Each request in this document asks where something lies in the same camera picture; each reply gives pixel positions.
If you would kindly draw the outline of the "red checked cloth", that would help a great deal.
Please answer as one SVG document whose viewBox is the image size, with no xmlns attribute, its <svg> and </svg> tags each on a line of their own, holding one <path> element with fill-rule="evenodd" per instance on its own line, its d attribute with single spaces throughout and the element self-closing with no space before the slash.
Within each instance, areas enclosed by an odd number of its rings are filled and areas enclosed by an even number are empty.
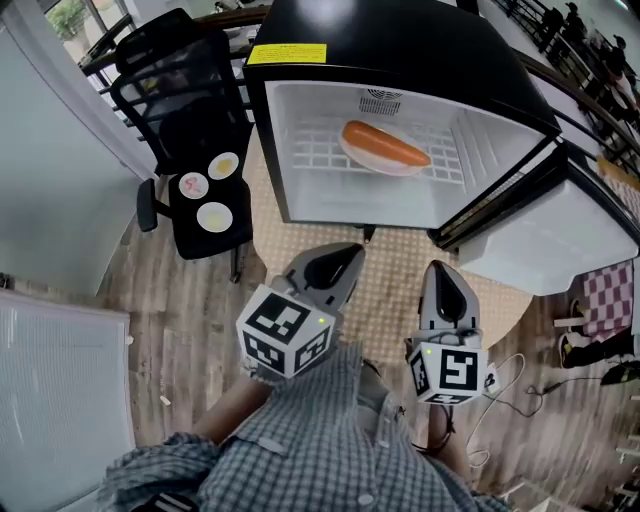
<svg viewBox="0 0 640 512">
<path fill-rule="evenodd" d="M 588 301 L 585 332 L 594 341 L 605 341 L 632 326 L 634 264 L 632 260 L 591 271 L 584 279 Z"/>
</svg>

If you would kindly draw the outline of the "white oval plate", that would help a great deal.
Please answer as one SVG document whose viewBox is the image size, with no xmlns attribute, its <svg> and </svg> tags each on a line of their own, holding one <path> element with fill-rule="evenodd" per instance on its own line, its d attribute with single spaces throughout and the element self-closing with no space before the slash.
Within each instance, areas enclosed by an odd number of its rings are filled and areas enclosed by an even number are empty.
<svg viewBox="0 0 640 512">
<path fill-rule="evenodd" d="M 388 123 L 372 123 L 372 126 L 386 134 L 395 137 L 415 148 L 418 147 L 418 141 L 409 136 L 404 131 L 400 130 L 396 126 Z M 409 177 L 414 176 L 431 166 L 432 160 L 430 156 L 427 156 L 427 163 L 421 166 L 411 166 L 400 161 L 383 158 L 382 156 L 373 154 L 364 149 L 357 148 L 346 141 L 342 134 L 338 135 L 338 142 L 351 161 L 358 164 L 360 167 L 367 169 L 368 171 L 392 176 L 392 177 Z"/>
</svg>

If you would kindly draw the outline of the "person's left forearm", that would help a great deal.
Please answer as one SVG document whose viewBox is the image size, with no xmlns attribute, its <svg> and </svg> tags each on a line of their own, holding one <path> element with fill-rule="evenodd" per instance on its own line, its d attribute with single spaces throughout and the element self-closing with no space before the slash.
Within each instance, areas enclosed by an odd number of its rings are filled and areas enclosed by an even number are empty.
<svg viewBox="0 0 640 512">
<path fill-rule="evenodd" d="M 273 388 L 241 375 L 198 420 L 193 434 L 216 445 L 224 442 L 247 418 L 262 407 Z"/>
</svg>

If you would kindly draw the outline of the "small plate with pale food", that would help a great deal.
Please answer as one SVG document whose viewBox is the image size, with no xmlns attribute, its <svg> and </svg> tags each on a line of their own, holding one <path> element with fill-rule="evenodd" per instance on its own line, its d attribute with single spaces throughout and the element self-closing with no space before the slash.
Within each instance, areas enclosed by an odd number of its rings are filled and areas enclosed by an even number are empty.
<svg viewBox="0 0 640 512">
<path fill-rule="evenodd" d="M 233 214 L 224 204 L 208 202 L 199 207 L 196 220 L 200 227 L 210 233 L 222 233 L 233 224 Z"/>
</svg>

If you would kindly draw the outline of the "orange carrot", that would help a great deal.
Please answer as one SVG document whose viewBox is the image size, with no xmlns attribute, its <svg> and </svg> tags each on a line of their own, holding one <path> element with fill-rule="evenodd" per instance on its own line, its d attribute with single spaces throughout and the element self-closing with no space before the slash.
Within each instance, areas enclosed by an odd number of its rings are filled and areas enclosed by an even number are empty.
<svg viewBox="0 0 640 512">
<path fill-rule="evenodd" d="M 420 149 L 362 121 L 348 121 L 342 139 L 352 149 L 408 167 L 426 167 L 431 158 Z"/>
</svg>

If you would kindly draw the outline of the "white ribbed panel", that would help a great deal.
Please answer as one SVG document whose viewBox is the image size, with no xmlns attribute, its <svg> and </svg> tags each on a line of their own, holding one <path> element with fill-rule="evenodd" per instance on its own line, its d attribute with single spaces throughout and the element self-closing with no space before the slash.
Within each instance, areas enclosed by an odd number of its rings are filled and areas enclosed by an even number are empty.
<svg viewBox="0 0 640 512">
<path fill-rule="evenodd" d="M 129 317 L 0 290 L 0 510 L 86 512 L 135 446 Z"/>
</svg>

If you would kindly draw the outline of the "small plate with red print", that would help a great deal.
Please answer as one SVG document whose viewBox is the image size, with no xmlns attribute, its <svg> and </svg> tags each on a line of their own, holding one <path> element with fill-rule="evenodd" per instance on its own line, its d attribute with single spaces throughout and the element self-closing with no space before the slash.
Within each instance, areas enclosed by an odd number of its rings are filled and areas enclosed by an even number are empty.
<svg viewBox="0 0 640 512">
<path fill-rule="evenodd" d="M 180 193 L 187 199 L 199 200 L 207 195 L 209 181 L 201 173 L 189 172 L 180 178 L 178 188 Z"/>
</svg>

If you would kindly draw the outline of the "person's checked shirt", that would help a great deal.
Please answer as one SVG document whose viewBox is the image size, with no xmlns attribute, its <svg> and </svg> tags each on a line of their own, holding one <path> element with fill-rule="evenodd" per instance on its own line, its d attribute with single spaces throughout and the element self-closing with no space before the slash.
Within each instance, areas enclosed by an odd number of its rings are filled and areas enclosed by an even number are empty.
<svg viewBox="0 0 640 512">
<path fill-rule="evenodd" d="M 418 452 L 398 401 L 358 343 L 273 388 L 224 442 L 175 433 L 106 470 L 103 512 L 506 512 Z"/>
</svg>

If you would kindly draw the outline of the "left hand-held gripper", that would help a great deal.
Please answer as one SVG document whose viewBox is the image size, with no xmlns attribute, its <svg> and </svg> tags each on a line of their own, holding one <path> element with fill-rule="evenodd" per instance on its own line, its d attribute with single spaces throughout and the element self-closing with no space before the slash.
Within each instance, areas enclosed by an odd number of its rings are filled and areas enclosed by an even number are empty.
<svg viewBox="0 0 640 512">
<path fill-rule="evenodd" d="M 298 254 L 287 274 L 260 285 L 236 321 L 244 370 L 253 379 L 292 379 L 337 348 L 362 272 L 364 247 L 332 243 Z"/>
</svg>

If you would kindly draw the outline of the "black railing with wooden handrail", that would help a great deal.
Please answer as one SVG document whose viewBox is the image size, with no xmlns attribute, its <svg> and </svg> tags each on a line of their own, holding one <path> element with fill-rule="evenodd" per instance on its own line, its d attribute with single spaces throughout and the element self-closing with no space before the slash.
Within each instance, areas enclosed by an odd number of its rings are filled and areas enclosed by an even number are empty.
<svg viewBox="0 0 640 512">
<path fill-rule="evenodd" d="M 200 18 L 174 8 L 135 28 L 127 15 L 83 57 L 79 67 L 98 81 L 124 125 L 144 140 L 171 112 L 232 89 L 249 107 L 241 67 L 270 2 L 223 9 Z"/>
</svg>

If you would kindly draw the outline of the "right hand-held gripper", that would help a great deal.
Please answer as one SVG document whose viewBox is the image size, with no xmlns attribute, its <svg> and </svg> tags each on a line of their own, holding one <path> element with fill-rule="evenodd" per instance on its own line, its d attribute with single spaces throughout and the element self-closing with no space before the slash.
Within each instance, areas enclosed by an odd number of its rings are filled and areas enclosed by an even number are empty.
<svg viewBox="0 0 640 512">
<path fill-rule="evenodd" d="M 463 404 L 481 395 L 488 352 L 478 325 L 473 289 L 452 267 L 433 260 L 424 275 L 419 327 L 457 331 L 418 330 L 410 338 L 407 363 L 419 402 Z"/>
</svg>

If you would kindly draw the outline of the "black office chair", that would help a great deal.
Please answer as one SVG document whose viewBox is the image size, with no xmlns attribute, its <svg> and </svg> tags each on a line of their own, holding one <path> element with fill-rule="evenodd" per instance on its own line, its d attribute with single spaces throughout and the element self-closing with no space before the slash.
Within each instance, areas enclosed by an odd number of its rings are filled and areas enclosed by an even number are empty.
<svg viewBox="0 0 640 512">
<path fill-rule="evenodd" d="M 236 91 L 223 99 L 205 96 L 173 111 L 156 131 L 146 133 L 145 142 L 156 158 L 156 176 L 168 179 L 168 200 L 156 196 L 156 180 L 145 180 L 137 191 L 137 220 L 141 231 L 151 232 L 161 216 L 168 218 L 178 254 L 185 260 L 198 260 L 224 252 L 230 255 L 233 282 L 241 276 L 243 247 L 253 238 L 250 190 L 242 177 L 252 126 Z M 213 180 L 210 162 L 223 152 L 240 158 L 239 168 L 228 178 Z M 209 190 L 199 200 L 187 199 L 178 188 L 180 178 L 189 172 L 207 177 Z M 199 226 L 196 213 L 208 202 L 226 205 L 233 224 L 225 232 L 210 233 Z"/>
</svg>

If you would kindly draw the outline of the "black mini fridge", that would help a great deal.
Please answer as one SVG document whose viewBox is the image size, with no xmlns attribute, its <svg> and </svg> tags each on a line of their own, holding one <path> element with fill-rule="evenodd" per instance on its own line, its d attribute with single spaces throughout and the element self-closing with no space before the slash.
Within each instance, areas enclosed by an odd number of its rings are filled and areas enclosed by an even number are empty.
<svg viewBox="0 0 640 512">
<path fill-rule="evenodd" d="M 285 222 L 422 230 L 463 270 L 538 296 L 640 256 L 640 221 L 477 14 L 274 0 L 243 71 Z M 464 184 L 295 169 L 290 132 L 315 117 L 447 128 Z"/>
</svg>

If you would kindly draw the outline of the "small plate with yellow food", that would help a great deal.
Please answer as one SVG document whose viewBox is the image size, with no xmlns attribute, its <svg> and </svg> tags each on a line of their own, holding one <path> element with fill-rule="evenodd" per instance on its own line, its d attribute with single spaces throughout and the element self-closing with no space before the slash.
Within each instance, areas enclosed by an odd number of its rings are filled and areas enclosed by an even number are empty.
<svg viewBox="0 0 640 512">
<path fill-rule="evenodd" d="M 217 155 L 208 166 L 208 175 L 213 180 L 230 177 L 240 165 L 240 158 L 234 152 L 223 152 Z"/>
</svg>

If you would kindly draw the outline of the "person's right forearm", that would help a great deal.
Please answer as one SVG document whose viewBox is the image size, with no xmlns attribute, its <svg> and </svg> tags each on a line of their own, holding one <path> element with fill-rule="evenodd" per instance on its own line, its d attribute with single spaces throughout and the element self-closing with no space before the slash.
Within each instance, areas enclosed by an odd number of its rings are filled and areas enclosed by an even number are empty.
<svg viewBox="0 0 640 512">
<path fill-rule="evenodd" d="M 454 408 L 450 406 L 430 406 L 427 453 L 470 483 L 471 470 L 465 438 L 454 424 L 453 412 Z"/>
</svg>

